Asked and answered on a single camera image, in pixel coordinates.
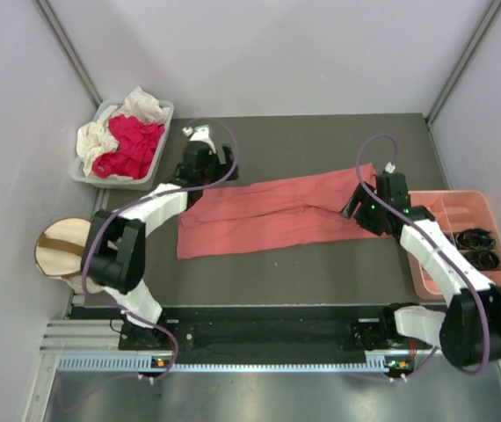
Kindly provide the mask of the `dark coiled item front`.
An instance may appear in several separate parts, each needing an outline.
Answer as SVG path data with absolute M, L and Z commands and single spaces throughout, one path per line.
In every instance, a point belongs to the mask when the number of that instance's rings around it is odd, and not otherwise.
M 462 256 L 478 271 L 493 271 L 500 265 L 494 251 L 464 251 Z

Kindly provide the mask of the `magenta t-shirt in bin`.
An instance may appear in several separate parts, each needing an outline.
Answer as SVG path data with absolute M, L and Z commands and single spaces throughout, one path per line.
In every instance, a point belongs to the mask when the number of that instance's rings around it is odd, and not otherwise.
M 145 124 L 134 116 L 118 115 L 109 120 L 108 128 L 118 142 L 118 148 L 95 159 L 92 165 L 95 175 L 134 180 L 146 177 L 165 125 Z

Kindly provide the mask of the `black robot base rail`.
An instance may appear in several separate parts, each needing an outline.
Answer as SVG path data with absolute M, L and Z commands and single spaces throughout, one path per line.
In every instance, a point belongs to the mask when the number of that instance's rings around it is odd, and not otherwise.
M 158 348 L 127 341 L 119 349 L 169 352 L 178 363 L 360 362 L 367 351 L 410 351 L 406 339 L 386 338 L 381 305 L 169 307 L 159 321 L 170 336 Z

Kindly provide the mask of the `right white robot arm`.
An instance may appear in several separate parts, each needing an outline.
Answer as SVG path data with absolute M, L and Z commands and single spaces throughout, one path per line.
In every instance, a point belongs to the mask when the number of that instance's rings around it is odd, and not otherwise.
M 383 172 L 374 185 L 361 179 L 342 215 L 377 236 L 392 236 L 445 300 L 443 312 L 414 303 L 387 306 L 379 327 L 386 346 L 416 338 L 438 347 L 459 369 L 501 360 L 501 287 L 462 256 L 427 207 L 412 205 L 402 173 Z

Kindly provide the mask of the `round cream fabric basket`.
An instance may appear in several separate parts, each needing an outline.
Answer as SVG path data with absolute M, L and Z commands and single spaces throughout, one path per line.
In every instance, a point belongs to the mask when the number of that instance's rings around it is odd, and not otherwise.
M 34 260 L 40 272 L 65 282 L 83 295 L 81 262 L 91 222 L 84 218 L 64 218 L 53 222 L 40 234 Z

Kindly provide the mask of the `salmon pink t-shirt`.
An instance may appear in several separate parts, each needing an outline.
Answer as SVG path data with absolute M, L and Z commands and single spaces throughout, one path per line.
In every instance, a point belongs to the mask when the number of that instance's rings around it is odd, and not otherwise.
M 177 258 L 374 238 L 341 215 L 358 184 L 351 168 L 206 190 L 178 218 Z

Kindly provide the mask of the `dark coiled item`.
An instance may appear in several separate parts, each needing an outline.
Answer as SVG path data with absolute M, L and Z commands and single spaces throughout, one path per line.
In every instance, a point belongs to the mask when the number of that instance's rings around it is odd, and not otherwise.
M 467 251 L 490 251 L 496 247 L 496 239 L 486 229 L 465 229 L 454 236 L 457 246 Z
M 493 271 L 500 265 L 494 251 L 464 251 L 462 256 L 478 271 Z

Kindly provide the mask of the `pink divided organizer tray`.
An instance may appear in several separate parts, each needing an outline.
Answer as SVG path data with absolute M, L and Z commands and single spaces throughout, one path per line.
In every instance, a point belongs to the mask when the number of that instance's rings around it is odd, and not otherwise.
M 426 207 L 448 241 L 477 270 L 501 286 L 501 235 L 489 203 L 478 191 L 412 191 L 411 203 Z

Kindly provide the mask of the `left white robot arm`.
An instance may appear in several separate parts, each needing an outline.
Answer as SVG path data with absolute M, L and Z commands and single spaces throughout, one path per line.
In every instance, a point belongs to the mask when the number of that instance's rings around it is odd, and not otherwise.
M 82 283 L 92 280 L 112 297 L 123 315 L 122 335 L 136 346 L 156 349 L 170 336 L 159 322 L 163 307 L 143 279 L 146 238 L 192 207 L 204 190 L 238 179 L 236 147 L 223 144 L 221 152 L 210 141 L 189 141 L 175 171 L 153 191 L 91 218 L 80 264 Z

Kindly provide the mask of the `dark coiled item back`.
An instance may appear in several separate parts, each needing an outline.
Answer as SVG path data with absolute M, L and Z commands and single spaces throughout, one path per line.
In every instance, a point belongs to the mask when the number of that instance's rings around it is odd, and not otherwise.
M 457 246 L 467 251 L 490 251 L 496 247 L 496 239 L 486 229 L 465 229 L 454 236 Z

